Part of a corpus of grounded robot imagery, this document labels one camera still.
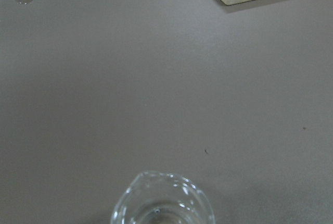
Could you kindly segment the clear glass measuring cup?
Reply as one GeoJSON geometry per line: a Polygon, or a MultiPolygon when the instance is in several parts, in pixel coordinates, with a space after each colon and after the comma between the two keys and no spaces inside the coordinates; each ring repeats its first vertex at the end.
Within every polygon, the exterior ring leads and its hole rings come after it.
{"type": "Polygon", "coordinates": [[[139,173],[116,203],[110,223],[216,223],[204,191],[176,173],[139,173]]]}

